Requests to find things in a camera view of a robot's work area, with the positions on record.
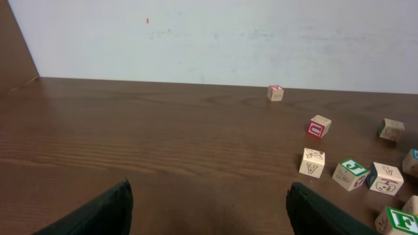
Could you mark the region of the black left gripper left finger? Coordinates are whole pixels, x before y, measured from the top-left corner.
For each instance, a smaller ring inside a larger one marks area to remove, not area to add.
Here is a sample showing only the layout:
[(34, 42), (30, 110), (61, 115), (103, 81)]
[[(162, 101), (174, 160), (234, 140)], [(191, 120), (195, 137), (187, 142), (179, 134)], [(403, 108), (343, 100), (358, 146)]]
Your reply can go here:
[(128, 235), (132, 212), (131, 184), (123, 180), (35, 235)]

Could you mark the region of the plain yellowish wooden block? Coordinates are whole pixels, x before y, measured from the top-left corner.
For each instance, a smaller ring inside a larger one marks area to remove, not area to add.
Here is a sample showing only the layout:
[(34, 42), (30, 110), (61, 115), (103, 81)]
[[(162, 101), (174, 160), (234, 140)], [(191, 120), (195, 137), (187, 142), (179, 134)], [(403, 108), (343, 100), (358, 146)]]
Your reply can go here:
[(418, 216), (418, 196), (411, 196), (410, 199), (403, 206), (402, 211), (412, 213)]

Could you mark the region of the green F wooden block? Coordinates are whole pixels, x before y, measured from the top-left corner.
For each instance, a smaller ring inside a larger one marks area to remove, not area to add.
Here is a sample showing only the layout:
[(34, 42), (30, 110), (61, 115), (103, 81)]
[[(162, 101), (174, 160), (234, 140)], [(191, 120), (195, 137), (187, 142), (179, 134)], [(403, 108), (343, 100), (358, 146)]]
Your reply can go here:
[(385, 207), (375, 220), (376, 230), (384, 235), (417, 235), (417, 216)]

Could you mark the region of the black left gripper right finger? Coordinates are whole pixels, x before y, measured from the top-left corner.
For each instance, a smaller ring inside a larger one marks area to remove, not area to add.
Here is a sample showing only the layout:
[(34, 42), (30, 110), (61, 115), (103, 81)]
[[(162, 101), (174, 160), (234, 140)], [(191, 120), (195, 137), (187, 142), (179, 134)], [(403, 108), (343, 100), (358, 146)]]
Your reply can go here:
[(298, 235), (379, 235), (301, 182), (287, 191), (286, 210)]

